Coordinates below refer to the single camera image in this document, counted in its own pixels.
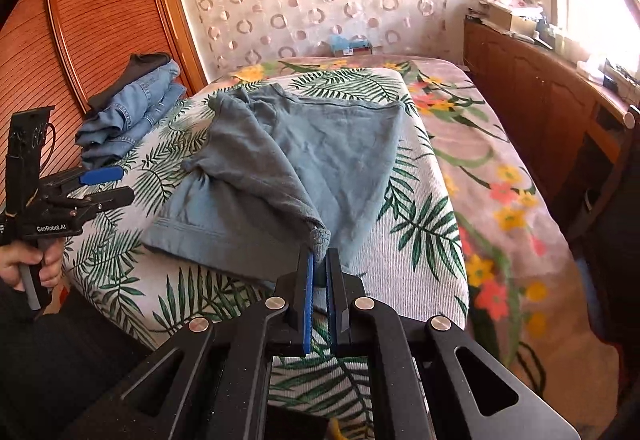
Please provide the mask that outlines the person's left hand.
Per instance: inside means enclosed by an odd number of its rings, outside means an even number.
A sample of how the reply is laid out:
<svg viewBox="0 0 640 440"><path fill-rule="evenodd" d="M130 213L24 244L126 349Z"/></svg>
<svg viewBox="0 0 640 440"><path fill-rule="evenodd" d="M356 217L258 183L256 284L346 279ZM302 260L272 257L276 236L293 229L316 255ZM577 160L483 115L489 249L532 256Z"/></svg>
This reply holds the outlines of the person's left hand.
<svg viewBox="0 0 640 440"><path fill-rule="evenodd" d="M24 292L20 273L21 265L40 267L39 278L42 286L53 289L62 278L64 240L54 240L43 252L32 245L14 241L0 247L0 275L11 289Z"/></svg>

